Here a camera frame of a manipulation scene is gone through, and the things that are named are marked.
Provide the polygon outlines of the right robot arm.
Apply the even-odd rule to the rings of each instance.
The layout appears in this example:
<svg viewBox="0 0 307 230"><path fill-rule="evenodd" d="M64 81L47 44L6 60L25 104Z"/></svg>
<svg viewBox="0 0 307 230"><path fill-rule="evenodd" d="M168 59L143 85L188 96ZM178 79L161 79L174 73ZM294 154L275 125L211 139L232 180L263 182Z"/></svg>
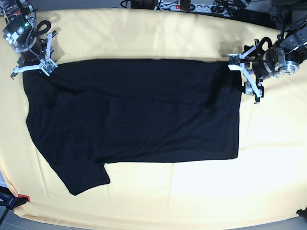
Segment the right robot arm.
<svg viewBox="0 0 307 230"><path fill-rule="evenodd" d="M37 23L37 9L28 0L2 0L0 14L5 18L3 38L20 55L11 78L26 71L40 70L47 76L58 67L52 60L52 39L57 31L50 32L51 22Z"/></svg>

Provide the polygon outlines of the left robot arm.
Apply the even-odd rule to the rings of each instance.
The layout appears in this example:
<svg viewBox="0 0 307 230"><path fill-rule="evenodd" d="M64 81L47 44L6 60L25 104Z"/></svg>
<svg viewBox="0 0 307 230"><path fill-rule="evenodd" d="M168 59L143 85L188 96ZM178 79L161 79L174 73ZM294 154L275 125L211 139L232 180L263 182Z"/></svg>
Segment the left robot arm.
<svg viewBox="0 0 307 230"><path fill-rule="evenodd" d="M255 45L244 46L239 64L246 77L243 93L255 97L255 103L264 96L263 81L292 75L307 60L307 18L286 25L273 43L268 37L256 39Z"/></svg>

